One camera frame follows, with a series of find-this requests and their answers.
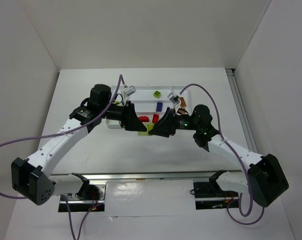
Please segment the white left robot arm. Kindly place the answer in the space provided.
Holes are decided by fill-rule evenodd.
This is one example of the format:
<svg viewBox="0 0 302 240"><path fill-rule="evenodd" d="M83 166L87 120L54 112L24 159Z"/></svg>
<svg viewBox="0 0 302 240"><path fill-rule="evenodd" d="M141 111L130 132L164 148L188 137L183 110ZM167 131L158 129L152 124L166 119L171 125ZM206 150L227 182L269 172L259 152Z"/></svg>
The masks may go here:
<svg viewBox="0 0 302 240"><path fill-rule="evenodd" d="M147 131L136 115L133 103L128 101L125 105L118 106L111 97L109 86L95 85L90 96L70 114L61 128L61 135L50 139L26 159L16 158L11 164L13 189L38 206L56 195L75 194L80 199L96 196L98 189L78 173L57 177L51 174L62 158L99 125L103 118L119 121L127 131Z"/></svg>

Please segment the dark green square lego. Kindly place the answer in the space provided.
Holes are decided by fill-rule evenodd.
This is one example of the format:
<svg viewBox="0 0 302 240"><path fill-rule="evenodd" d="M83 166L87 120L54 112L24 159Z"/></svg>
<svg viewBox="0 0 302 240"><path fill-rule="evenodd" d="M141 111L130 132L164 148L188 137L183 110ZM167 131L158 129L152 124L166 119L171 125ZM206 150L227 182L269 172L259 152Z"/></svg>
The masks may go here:
<svg viewBox="0 0 302 240"><path fill-rule="evenodd" d="M156 91L153 93L153 96L154 96L155 98L159 99L159 98L161 97L161 92L156 90Z"/></svg>

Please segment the orange lego brick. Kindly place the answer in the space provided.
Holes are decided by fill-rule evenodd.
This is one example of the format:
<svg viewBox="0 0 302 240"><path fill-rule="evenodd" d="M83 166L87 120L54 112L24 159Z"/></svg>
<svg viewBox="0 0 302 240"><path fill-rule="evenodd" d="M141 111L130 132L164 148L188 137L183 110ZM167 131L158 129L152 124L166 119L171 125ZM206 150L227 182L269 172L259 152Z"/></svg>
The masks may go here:
<svg viewBox="0 0 302 240"><path fill-rule="evenodd" d="M184 100L183 97L180 97L180 107L181 108L185 108L187 106L186 101Z"/></svg>

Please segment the red curved lego piece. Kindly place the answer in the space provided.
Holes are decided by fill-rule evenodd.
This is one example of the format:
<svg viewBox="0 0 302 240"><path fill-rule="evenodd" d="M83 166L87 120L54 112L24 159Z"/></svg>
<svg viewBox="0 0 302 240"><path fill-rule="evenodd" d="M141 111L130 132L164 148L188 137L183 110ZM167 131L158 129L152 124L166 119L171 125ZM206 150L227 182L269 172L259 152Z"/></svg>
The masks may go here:
<svg viewBox="0 0 302 240"><path fill-rule="evenodd" d="M139 120L140 120L142 123L148 123L148 122L150 122L148 116L139 116L138 118L139 118Z"/></svg>

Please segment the pale and lime green lego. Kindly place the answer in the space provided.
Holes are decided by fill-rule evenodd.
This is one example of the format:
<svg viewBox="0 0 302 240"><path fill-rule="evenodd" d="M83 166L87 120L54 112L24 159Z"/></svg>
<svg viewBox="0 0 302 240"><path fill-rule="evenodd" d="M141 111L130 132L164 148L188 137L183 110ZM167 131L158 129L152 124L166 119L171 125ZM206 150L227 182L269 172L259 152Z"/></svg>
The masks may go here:
<svg viewBox="0 0 302 240"><path fill-rule="evenodd" d="M147 131L139 131L138 136L152 136L150 131L153 129L154 124L151 122L144 122L144 126L146 127Z"/></svg>

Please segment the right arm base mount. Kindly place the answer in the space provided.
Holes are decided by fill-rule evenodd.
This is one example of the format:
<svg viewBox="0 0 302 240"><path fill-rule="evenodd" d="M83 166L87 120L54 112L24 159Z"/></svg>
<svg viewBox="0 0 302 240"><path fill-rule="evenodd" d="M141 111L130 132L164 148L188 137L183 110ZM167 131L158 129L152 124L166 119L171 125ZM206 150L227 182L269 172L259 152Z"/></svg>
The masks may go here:
<svg viewBox="0 0 302 240"><path fill-rule="evenodd" d="M217 185L217 179L226 170L220 170L213 174L207 181L196 181L190 194L195 197L196 210L216 210L239 208L238 194L234 191L224 191Z"/></svg>

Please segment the purple lego plate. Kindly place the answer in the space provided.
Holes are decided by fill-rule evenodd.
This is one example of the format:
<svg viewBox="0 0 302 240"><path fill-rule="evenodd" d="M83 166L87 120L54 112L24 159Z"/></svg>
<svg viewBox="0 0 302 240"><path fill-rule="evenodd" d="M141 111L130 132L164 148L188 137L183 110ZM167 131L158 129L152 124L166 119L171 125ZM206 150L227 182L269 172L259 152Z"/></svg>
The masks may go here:
<svg viewBox="0 0 302 240"><path fill-rule="evenodd" d="M162 109L163 109L163 103L162 102L157 102L156 112L161 112Z"/></svg>

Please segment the red lego brick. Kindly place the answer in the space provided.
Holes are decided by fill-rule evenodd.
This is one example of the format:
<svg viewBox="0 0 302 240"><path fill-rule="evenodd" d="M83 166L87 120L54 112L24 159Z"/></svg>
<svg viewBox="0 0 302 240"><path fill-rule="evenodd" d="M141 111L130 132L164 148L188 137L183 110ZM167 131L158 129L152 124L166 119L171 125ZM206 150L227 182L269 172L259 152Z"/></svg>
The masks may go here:
<svg viewBox="0 0 302 240"><path fill-rule="evenodd" d="M159 115L158 114L153 114L152 123L156 124L158 121L159 121Z"/></svg>

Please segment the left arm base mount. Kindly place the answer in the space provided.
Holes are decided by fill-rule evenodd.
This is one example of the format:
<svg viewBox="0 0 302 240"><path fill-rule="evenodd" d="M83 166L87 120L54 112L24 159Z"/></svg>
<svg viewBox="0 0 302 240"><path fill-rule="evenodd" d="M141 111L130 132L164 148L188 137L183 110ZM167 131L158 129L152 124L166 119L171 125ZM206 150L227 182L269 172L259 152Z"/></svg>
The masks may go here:
<svg viewBox="0 0 302 240"><path fill-rule="evenodd" d="M60 197L58 212L68 212L66 202L71 212L94 212L105 209L106 183L86 178L79 173L68 175L51 175L54 185L54 195Z"/></svg>

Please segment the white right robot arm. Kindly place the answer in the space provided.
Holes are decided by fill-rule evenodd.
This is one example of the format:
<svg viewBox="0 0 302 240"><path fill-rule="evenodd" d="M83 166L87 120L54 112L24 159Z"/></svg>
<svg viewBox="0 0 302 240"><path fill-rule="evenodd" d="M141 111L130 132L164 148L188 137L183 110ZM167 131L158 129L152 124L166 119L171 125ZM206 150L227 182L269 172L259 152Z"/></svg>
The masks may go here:
<svg viewBox="0 0 302 240"><path fill-rule="evenodd" d="M193 139L198 147L219 155L242 171L218 171L210 177L214 187L222 191L250 193L255 203L268 207L289 188L279 160L272 154L252 152L223 137L211 124L212 120L209 108L202 104L197 105L191 115L178 115L172 108L167 108L150 134L168 138L176 130L195 131Z"/></svg>

